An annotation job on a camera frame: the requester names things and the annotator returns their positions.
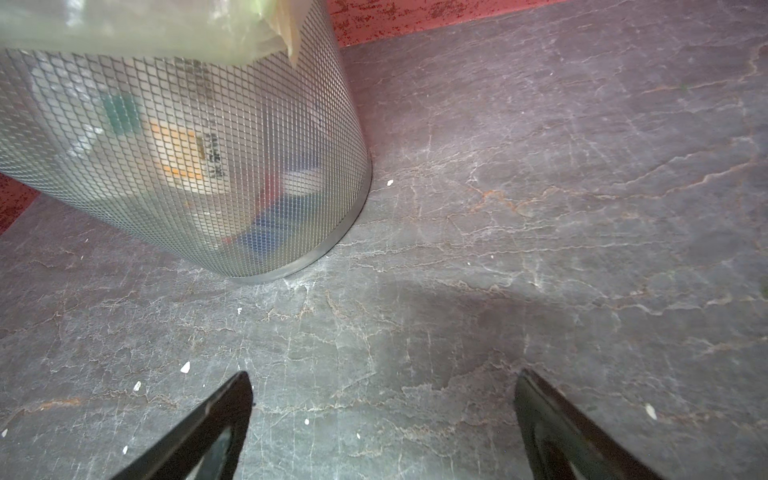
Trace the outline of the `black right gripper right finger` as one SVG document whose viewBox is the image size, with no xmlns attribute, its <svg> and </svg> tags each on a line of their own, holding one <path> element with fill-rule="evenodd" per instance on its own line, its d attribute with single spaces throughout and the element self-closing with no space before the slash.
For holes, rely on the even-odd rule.
<svg viewBox="0 0 768 480">
<path fill-rule="evenodd" d="M 514 408 L 536 479 L 660 477 L 531 369 L 518 375 Z"/>
</svg>

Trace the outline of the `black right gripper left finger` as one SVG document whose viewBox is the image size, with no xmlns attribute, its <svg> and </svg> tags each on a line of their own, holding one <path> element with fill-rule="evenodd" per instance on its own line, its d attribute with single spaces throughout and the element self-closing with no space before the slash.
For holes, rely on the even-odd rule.
<svg viewBox="0 0 768 480">
<path fill-rule="evenodd" d="M 115 477 L 232 479 L 252 410 L 252 384 L 239 371 Z"/>
</svg>

